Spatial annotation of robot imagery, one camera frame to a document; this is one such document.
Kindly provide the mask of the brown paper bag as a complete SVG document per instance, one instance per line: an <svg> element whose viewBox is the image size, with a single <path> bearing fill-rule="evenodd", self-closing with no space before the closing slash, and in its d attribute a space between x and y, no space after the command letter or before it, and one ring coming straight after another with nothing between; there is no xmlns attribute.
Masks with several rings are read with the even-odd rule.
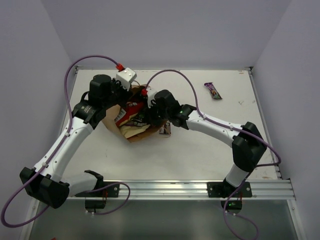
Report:
<svg viewBox="0 0 320 240"><path fill-rule="evenodd" d="M133 85L132 96L125 105L115 105L106 111L102 120L112 133L130 143L138 142L155 133L169 137L170 123L163 119L151 119L147 100L141 95L144 85Z"/></svg>

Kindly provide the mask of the red snack packet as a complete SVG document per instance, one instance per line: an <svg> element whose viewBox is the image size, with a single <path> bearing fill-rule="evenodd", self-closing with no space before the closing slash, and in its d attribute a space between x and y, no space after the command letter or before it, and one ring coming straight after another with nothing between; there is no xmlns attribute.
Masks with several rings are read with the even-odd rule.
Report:
<svg viewBox="0 0 320 240"><path fill-rule="evenodd" d="M117 117L114 119L114 122L117 127L120 127L127 122L129 122L133 117L135 117L143 108L145 104L140 102L129 102L122 108Z"/></svg>

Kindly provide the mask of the purple candy packet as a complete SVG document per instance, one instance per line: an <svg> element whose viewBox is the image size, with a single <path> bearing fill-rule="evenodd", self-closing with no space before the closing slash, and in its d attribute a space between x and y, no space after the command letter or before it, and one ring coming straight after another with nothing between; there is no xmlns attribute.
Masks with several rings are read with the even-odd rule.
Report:
<svg viewBox="0 0 320 240"><path fill-rule="evenodd" d="M206 82L203 85L209 90L209 93L214 100L223 99L212 82Z"/></svg>

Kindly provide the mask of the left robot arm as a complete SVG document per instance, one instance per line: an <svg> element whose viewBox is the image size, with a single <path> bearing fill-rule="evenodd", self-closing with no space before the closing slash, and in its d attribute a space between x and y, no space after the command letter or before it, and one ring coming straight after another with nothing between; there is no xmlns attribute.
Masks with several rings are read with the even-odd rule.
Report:
<svg viewBox="0 0 320 240"><path fill-rule="evenodd" d="M59 208L68 197L80 193L99 196L103 193L103 176L92 170L63 180L63 174L82 142L106 117L106 111L125 104L132 96L132 82L137 75L124 70L111 78L98 74L89 83L89 90L74 106L66 129L47 154L31 169L25 167L20 179L26 193L50 206Z"/></svg>

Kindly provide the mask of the brown M&M's packet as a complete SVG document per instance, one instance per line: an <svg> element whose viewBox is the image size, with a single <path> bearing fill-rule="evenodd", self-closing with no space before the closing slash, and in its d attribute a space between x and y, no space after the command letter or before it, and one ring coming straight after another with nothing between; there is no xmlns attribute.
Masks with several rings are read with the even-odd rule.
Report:
<svg viewBox="0 0 320 240"><path fill-rule="evenodd" d="M171 136L171 123L169 121L159 129L159 134L167 137Z"/></svg>
<svg viewBox="0 0 320 240"><path fill-rule="evenodd" d="M149 125L149 122L145 117L134 117L128 122L128 125L134 127L143 127Z"/></svg>

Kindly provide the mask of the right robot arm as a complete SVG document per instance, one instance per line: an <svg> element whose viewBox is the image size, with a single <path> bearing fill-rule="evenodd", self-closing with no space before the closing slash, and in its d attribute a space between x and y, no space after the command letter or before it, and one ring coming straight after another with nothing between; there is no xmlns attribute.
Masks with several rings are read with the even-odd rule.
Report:
<svg viewBox="0 0 320 240"><path fill-rule="evenodd" d="M255 124L235 125L223 122L214 124L197 108L181 105L168 90L156 91L147 87L142 91L152 121L169 121L172 125L185 130L203 133L213 137L232 149L233 165L222 182L221 190L227 196L235 196L241 184L258 165L267 147L259 141L262 138Z"/></svg>

